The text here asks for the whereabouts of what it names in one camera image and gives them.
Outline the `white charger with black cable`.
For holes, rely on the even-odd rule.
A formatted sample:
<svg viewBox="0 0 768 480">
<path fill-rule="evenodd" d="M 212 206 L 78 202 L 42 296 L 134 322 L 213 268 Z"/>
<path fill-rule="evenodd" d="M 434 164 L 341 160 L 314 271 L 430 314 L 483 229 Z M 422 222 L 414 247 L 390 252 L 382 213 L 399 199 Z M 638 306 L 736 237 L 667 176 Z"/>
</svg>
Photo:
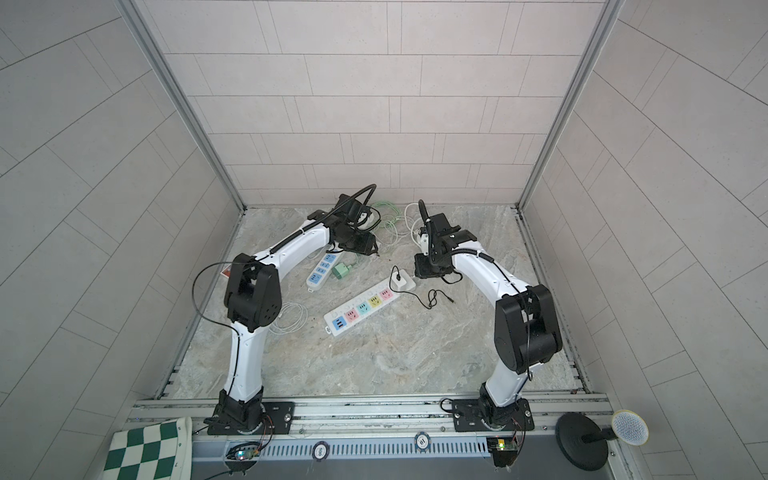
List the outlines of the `white charger with black cable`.
<svg viewBox="0 0 768 480">
<path fill-rule="evenodd" d="M 441 289 L 429 289 L 426 294 L 426 299 L 423 299 L 414 292 L 415 282 L 412 278 L 397 265 L 394 265 L 391 269 L 388 279 L 388 288 L 395 294 L 415 298 L 418 303 L 427 310 L 431 310 L 437 306 L 438 298 L 440 296 L 448 302 L 454 303 L 454 300 Z"/>
</svg>

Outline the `long colourful socket power strip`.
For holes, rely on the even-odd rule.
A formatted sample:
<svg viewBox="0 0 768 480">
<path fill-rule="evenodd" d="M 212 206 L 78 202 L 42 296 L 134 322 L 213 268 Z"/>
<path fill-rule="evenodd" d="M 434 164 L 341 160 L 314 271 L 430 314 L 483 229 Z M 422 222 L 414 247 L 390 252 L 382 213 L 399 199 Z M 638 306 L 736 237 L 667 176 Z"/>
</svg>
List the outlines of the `long colourful socket power strip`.
<svg viewBox="0 0 768 480">
<path fill-rule="evenodd" d="M 388 288 L 388 279 L 381 280 L 326 313 L 326 332 L 339 336 L 397 300 L 401 295 Z"/>
</svg>

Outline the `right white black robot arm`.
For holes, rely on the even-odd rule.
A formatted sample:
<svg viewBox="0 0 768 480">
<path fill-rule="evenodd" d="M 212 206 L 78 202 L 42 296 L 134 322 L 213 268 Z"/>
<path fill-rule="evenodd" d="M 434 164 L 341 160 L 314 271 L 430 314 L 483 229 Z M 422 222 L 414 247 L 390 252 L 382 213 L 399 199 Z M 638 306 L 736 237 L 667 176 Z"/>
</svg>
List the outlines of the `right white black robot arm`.
<svg viewBox="0 0 768 480">
<path fill-rule="evenodd" d="M 522 398 L 533 370 L 563 348 L 553 296 L 544 285 L 530 285 L 503 268 L 477 237 L 447 217 L 428 213 L 418 202 L 423 221 L 421 252 L 415 274 L 422 279 L 452 274 L 470 280 L 494 307 L 493 342 L 497 364 L 480 387 L 475 414 L 485 428 L 531 431 L 530 408 Z"/>
</svg>

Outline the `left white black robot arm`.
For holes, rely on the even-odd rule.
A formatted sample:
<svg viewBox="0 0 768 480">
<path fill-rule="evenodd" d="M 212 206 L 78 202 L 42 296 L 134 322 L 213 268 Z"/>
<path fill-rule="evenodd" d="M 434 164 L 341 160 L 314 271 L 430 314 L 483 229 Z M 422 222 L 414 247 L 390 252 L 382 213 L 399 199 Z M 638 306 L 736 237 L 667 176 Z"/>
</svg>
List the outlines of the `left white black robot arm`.
<svg viewBox="0 0 768 480">
<path fill-rule="evenodd" d="M 204 420 L 209 435 L 267 429 L 262 361 L 269 327 L 283 306 L 281 280 L 320 249 L 376 254 L 376 237 L 370 227 L 361 227 L 360 218 L 376 188 L 369 184 L 351 195 L 340 195 L 334 208 L 313 212 L 269 249 L 241 253 L 227 263 L 230 273 L 223 297 L 227 320 L 222 325 L 232 331 L 233 345 L 227 380 L 213 415 Z"/>
</svg>

